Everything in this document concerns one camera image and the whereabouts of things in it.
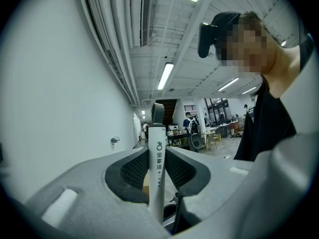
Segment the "staircase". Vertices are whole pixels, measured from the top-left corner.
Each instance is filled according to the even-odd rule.
[[[167,126],[173,123],[173,114],[177,99],[156,100],[156,103],[164,105],[163,125]]]

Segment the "white wall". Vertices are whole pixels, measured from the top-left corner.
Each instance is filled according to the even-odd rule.
[[[232,115],[238,114],[238,116],[243,116],[246,114],[244,109],[245,105],[250,105],[252,103],[249,94],[241,95],[240,98],[228,98],[229,108]]]
[[[185,109],[184,106],[190,106],[190,105],[195,105],[196,106],[196,112],[193,114],[198,114],[198,111],[203,111],[203,117],[205,117],[205,113],[207,113],[207,118],[209,121],[209,114],[206,108],[205,100],[204,98],[201,99],[196,99],[198,102],[195,102],[195,99],[190,99],[190,98],[185,98],[185,99],[178,99],[176,102],[174,114],[173,114],[173,123],[178,124],[179,130],[182,130],[183,122],[186,118],[185,116]]]
[[[0,50],[0,142],[8,192],[36,190],[92,158],[131,149],[133,113],[80,0],[25,0]],[[121,140],[112,149],[110,139]]]
[[[182,99],[178,99],[173,114],[173,123],[178,125],[179,130],[183,130],[183,122],[185,119],[186,116],[183,101]]]
[[[140,137],[140,132],[141,132],[141,121],[135,112],[133,112],[133,121],[134,121],[135,141],[138,142]]]

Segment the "white pole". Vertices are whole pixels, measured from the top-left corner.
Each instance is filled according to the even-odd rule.
[[[163,223],[165,192],[165,126],[149,127],[150,211]]]

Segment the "neck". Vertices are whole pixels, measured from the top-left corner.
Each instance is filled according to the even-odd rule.
[[[295,59],[295,54],[296,52],[294,48],[286,49],[276,45],[273,64],[270,66],[268,72],[263,74],[269,85],[280,78],[287,76],[289,73],[289,66]]]

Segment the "ceiling pipe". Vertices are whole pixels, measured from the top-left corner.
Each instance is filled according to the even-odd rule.
[[[159,4],[159,0],[156,0],[156,6],[155,6],[155,15],[154,15],[154,20],[153,20],[153,28],[152,28],[152,34],[154,33],[154,27],[155,27],[155,19],[156,19],[156,14],[158,12],[158,4]],[[150,92],[152,89],[152,56],[153,56],[153,37],[151,36],[151,55],[150,55],[150,59],[151,59],[151,66],[150,66],[150,90],[148,92],[148,98],[150,97]]]
[[[181,40],[181,43],[180,43],[178,50],[177,50],[177,53],[175,55],[174,62],[173,62],[174,67],[170,73],[170,76],[168,77],[168,80],[166,82],[166,87],[163,89],[162,97],[165,95],[165,93],[169,89],[169,86],[170,86],[176,72],[178,71],[178,69],[181,65],[183,57],[184,57],[190,43],[192,42],[196,31],[198,30],[199,23],[202,21],[211,1],[212,0],[198,0],[198,2],[196,2],[195,8],[194,8],[194,10],[191,14],[190,20],[187,24],[184,36]]]
[[[112,10],[111,10],[111,0],[100,0],[100,3],[101,3],[101,5],[103,6],[103,9],[104,9],[104,10],[102,10],[102,15],[103,15],[103,18],[104,18],[104,22],[106,22],[107,29],[108,29],[108,32],[109,32],[109,36],[111,38],[112,45],[113,45],[113,47],[115,49],[115,53],[116,53],[117,58],[119,60],[119,64],[120,64],[120,67],[122,69],[123,76],[124,76],[125,81],[126,81],[126,83],[128,85],[130,93],[131,93],[131,95],[132,95],[132,97],[134,99],[134,102],[137,103],[136,97],[135,97],[135,95],[133,93],[133,90],[132,90],[130,79],[129,79],[129,77],[127,75],[127,72],[126,72],[126,69],[125,69],[125,65],[124,65],[124,62],[123,62],[120,46],[119,46],[119,43],[118,43],[118,40],[117,40],[117,37],[116,37],[116,31],[115,31],[115,27],[114,27],[114,19],[113,19],[113,14],[112,14]]]
[[[111,44],[111,41],[110,41],[110,38],[108,36],[108,32],[107,32],[107,28],[105,26],[105,22],[103,20],[103,15],[102,15],[102,10],[101,10],[101,7],[100,7],[100,4],[99,4],[99,0],[89,0],[90,1],[90,7],[91,7],[91,12],[92,12],[92,15],[93,15],[93,18],[95,20],[95,24],[96,24],[96,27],[97,27],[97,31],[100,35],[100,38],[101,38],[101,41],[104,46],[104,49],[106,50],[107,49],[107,46],[109,47],[109,51],[111,52],[111,56],[113,57],[113,61],[114,63],[116,64],[119,72],[120,72],[120,76],[118,76],[118,74],[115,72],[115,69],[114,67],[112,66],[115,74],[122,78],[123,79],[123,72],[121,71],[121,67],[116,59],[116,54],[114,53],[114,50],[112,48],[112,44]]]
[[[152,89],[151,97],[153,97],[153,93],[154,93],[156,77],[157,77],[157,74],[158,74],[158,69],[159,69],[159,64],[160,64],[161,52],[162,52],[162,49],[163,49],[163,44],[164,44],[164,39],[165,39],[165,35],[166,35],[166,30],[167,30],[167,26],[168,26],[168,22],[169,22],[169,17],[170,17],[171,9],[173,8],[173,4],[174,4],[174,0],[171,0],[171,2],[170,2],[170,7],[169,7],[169,11],[168,11],[168,16],[167,16],[167,20],[166,20],[166,24],[165,24],[163,39],[162,39],[161,44],[160,44],[159,58],[158,58],[158,63],[157,63],[157,65],[156,65],[155,77],[154,77],[153,89]]]
[[[119,77],[118,77],[117,74],[115,73],[115,70],[114,70],[112,64],[110,63],[110,60],[109,60],[108,57],[106,56],[105,51],[104,51],[104,49],[102,48],[102,45],[101,45],[101,43],[100,43],[100,40],[99,40],[98,36],[96,35],[95,28],[94,28],[94,26],[93,26],[93,24],[92,24],[92,20],[91,20],[90,14],[89,14],[89,10],[88,10],[86,1],[85,1],[85,0],[81,0],[81,3],[82,3],[82,7],[83,7],[83,10],[84,10],[84,14],[85,14],[85,16],[86,16],[87,22],[89,23],[91,32],[92,32],[92,34],[93,34],[93,37],[94,37],[94,39],[95,39],[97,45],[99,46],[99,49],[101,50],[104,59],[106,60],[107,64],[110,66],[112,73],[114,74],[115,78],[117,79],[117,81],[119,82],[120,86],[121,86],[122,89],[124,90],[125,94],[128,96],[128,98],[129,98],[129,100],[130,100],[130,103],[133,104],[132,99],[131,99],[129,93],[126,91],[126,89],[124,88],[123,84],[121,83]]]
[[[131,1],[131,22],[132,22],[132,35],[134,47],[141,46],[141,8],[142,0],[130,0]]]
[[[134,73],[133,73],[133,66],[131,62],[131,55],[130,55],[130,50],[129,50],[129,43],[128,43],[128,35],[126,32],[126,27],[125,27],[125,12],[124,12],[124,0],[115,0],[116,1],[116,9],[117,9],[117,17],[119,19],[120,23],[120,33],[122,36],[122,42],[123,42],[123,49],[126,57],[126,63],[128,65],[129,69],[129,74],[132,79],[132,84],[133,84],[133,89],[138,101],[138,104],[141,105],[140,98],[139,98],[139,93],[137,91],[137,86],[134,78]]]
[[[182,5],[181,10],[180,10],[180,13],[178,15],[178,20],[177,20],[176,27],[175,27],[175,30],[174,30],[173,38],[171,39],[170,46],[169,46],[169,49],[168,49],[168,52],[167,52],[167,57],[168,57],[168,54],[170,52],[171,46],[173,45],[173,41],[175,39],[175,35],[176,35],[176,32],[177,32],[177,27],[178,27],[178,24],[180,22],[181,15],[183,14],[183,11],[184,11],[185,2],[186,2],[186,0],[184,0],[183,5]]]
[[[131,21],[131,0],[124,0],[125,2],[125,26],[128,33],[129,47],[133,48],[133,34],[132,34],[132,21]]]

